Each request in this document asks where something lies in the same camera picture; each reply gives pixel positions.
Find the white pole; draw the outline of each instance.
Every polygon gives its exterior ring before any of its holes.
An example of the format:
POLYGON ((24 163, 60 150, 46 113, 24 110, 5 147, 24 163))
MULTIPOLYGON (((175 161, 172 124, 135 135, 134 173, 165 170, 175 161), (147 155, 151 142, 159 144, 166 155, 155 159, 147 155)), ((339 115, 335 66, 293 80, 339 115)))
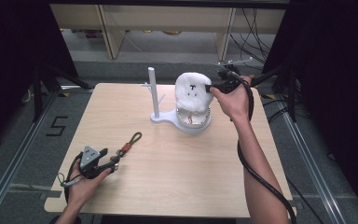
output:
POLYGON ((155 118, 159 118, 155 70, 152 67, 148 67, 148 71, 149 71, 150 88, 152 90, 153 107, 155 110, 155 118))

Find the black tape marking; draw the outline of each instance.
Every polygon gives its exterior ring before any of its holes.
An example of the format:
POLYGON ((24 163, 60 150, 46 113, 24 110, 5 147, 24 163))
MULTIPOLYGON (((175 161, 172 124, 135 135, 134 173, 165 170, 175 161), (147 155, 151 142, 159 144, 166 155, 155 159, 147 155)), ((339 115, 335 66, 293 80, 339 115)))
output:
POLYGON ((68 116, 56 116, 53 123, 51 124, 50 128, 59 128, 61 129, 60 133, 48 133, 46 134, 46 136, 48 137, 59 137, 62 135, 63 130, 65 130, 66 126, 62 126, 62 125, 55 125, 55 123, 57 122, 57 119, 67 119, 68 116))

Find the finger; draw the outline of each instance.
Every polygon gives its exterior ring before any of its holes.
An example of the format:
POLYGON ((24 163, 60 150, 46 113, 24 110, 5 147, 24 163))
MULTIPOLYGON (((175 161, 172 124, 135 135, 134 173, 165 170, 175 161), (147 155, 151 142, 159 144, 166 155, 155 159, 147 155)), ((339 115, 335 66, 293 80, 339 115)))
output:
POLYGON ((211 92, 211 94, 216 97, 216 99, 219 99, 220 96, 223 94, 220 90, 218 90, 216 87, 211 87, 209 89, 209 91, 211 92))
POLYGON ((94 179, 98 182, 101 183, 107 176, 110 175, 110 172, 112 171, 112 168, 107 168, 106 170, 102 171, 97 177, 95 177, 94 179))
POLYGON ((242 80, 245 80, 246 82, 249 83, 249 86, 251 85, 252 79, 250 77, 246 77, 246 76, 241 76, 242 80))
POLYGON ((72 168, 72 173, 71 173, 71 177, 79 175, 80 171, 79 171, 79 163, 80 163, 80 159, 77 159, 74 163, 74 166, 72 168))

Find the floor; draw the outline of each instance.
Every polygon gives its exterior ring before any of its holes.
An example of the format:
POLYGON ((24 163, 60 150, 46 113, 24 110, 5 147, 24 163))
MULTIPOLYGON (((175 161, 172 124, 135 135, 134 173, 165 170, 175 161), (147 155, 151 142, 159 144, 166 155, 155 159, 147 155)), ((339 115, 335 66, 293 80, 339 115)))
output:
MULTIPOLYGON (((161 31, 153 31, 146 33, 143 31, 128 31, 121 46, 120 52, 116 59, 111 60, 107 56, 105 44, 101 38, 86 38, 83 32, 74 33, 71 30, 62 30, 62 35, 66 41, 67 47, 70 50, 71 56, 76 63, 101 63, 101 64, 115 64, 115 63, 162 63, 168 66, 193 66, 197 64, 217 65, 220 62, 217 59, 216 48, 214 45, 214 36, 209 33, 187 33, 182 32, 179 35, 167 35, 161 31)), ((233 35, 234 39, 243 42, 239 34, 233 35)), ((274 35, 260 35, 260 39, 266 46, 270 47, 274 40, 274 35)), ((251 36, 249 42, 252 46, 257 46, 258 43, 251 36)), ((263 59, 263 53, 260 49, 248 47, 248 49, 258 58, 263 59)), ((258 60, 251 59, 247 54, 241 53, 238 46, 231 39, 227 49, 226 61, 232 60, 245 61, 246 65, 260 73, 262 63, 258 60)), ((270 85, 267 82, 265 85, 260 85, 259 91, 266 95, 264 102, 271 101, 267 95, 272 93, 269 89, 270 85)), ((77 107, 85 108, 87 101, 90 98, 89 94, 73 94, 72 100, 77 107)), ((60 114, 63 106, 67 104, 62 98, 58 98, 54 102, 53 111, 60 114)), ((274 113, 282 109, 278 104, 266 105, 266 116, 273 118, 274 113)), ((71 138, 76 130, 76 124, 81 119, 81 110, 72 110, 71 116, 74 120, 71 122, 72 127, 67 127, 69 130, 67 135, 60 138, 60 143, 63 148, 70 144, 71 138)), ((298 211, 299 223, 316 223, 319 222, 315 215, 308 209, 305 201, 302 201, 300 195, 304 196, 308 203, 316 210, 317 214, 323 220, 323 223, 358 223, 358 200, 351 191, 351 187, 346 182, 345 177, 340 172, 339 167, 334 164, 326 156, 328 148, 324 145, 322 137, 318 134, 314 127, 310 116, 303 106, 296 108, 298 117, 298 129, 306 140, 306 147, 310 148, 310 155, 314 157, 317 169, 324 177, 327 192, 332 194, 335 202, 338 204, 338 212, 341 212, 343 219, 335 218, 331 214, 328 204, 321 200, 322 196, 318 191, 318 186, 315 180, 310 175, 310 169, 305 162, 307 153, 302 153, 299 149, 298 142, 293 140, 293 135, 290 134, 290 118, 287 115, 281 115, 270 124, 271 131, 274 135, 277 148, 281 156, 283 169, 286 175, 296 183, 296 188, 299 189, 299 194, 294 188, 291 188, 293 197, 296 202, 298 211)), ((20 108, 13 120, 7 125, 7 129, 2 135, 6 138, 0 146, 0 181, 4 173, 7 173, 7 165, 11 163, 11 158, 16 155, 17 148, 21 146, 21 139, 27 134, 31 127, 30 120, 33 118, 32 102, 20 108)), ((40 132, 44 135, 50 132, 48 125, 43 125, 40 132)), ((37 138, 32 142, 34 148, 43 148, 48 150, 48 143, 38 141, 37 138)), ((56 214, 47 214, 43 209, 44 200, 46 199, 50 180, 49 176, 44 176, 44 169, 49 166, 56 167, 62 162, 62 157, 65 151, 54 151, 57 160, 44 161, 38 159, 47 152, 37 152, 31 150, 21 162, 18 173, 10 185, 7 196, 0 205, 0 223, 24 223, 24 222, 48 222, 56 214)), ((83 223, 99 223, 101 216, 81 215, 83 223)), ((238 219, 238 224, 248 223, 247 220, 238 219)))

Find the white stand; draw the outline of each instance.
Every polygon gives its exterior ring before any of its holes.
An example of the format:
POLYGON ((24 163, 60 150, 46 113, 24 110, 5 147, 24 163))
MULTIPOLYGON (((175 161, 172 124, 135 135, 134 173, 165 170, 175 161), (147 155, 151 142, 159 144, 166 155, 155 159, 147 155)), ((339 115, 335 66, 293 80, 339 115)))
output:
POLYGON ((197 125, 197 127, 194 128, 188 128, 182 124, 182 121, 180 121, 177 118, 177 108, 168 111, 168 112, 161 112, 158 110, 158 95, 157 95, 157 86, 156 86, 156 74, 155 69, 152 67, 148 68, 149 72, 149 81, 150 84, 143 84, 144 87, 150 87, 150 91, 152 93, 152 99, 153 99, 153 108, 154 113, 151 114, 150 119, 155 123, 161 123, 161 122, 169 122, 173 124, 176 128, 179 130, 185 132, 185 133, 200 133, 204 131, 209 124, 211 123, 211 114, 207 116, 206 120, 202 122, 200 125, 197 125))

